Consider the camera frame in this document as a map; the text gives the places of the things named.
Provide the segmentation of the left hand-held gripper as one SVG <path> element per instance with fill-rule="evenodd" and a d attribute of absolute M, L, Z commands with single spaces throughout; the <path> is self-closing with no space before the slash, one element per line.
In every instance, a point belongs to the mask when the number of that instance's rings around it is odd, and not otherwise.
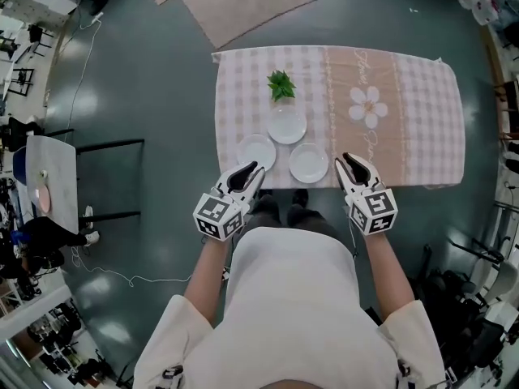
<path fill-rule="evenodd" d="M 226 170 L 209 193 L 202 194 L 193 217 L 200 233 L 218 241 L 227 241 L 245 224 L 252 199 L 260 190 L 264 167 L 248 161 Z"/>

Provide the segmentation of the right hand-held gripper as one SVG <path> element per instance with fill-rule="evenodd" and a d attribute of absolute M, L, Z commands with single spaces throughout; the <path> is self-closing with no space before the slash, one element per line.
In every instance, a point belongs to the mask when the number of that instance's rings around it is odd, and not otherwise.
<path fill-rule="evenodd" d="M 345 193 L 347 215 L 364 236 L 393 227 L 396 201 L 391 189 L 380 180 L 375 166 L 361 156 L 344 152 L 334 159 L 340 188 Z"/>

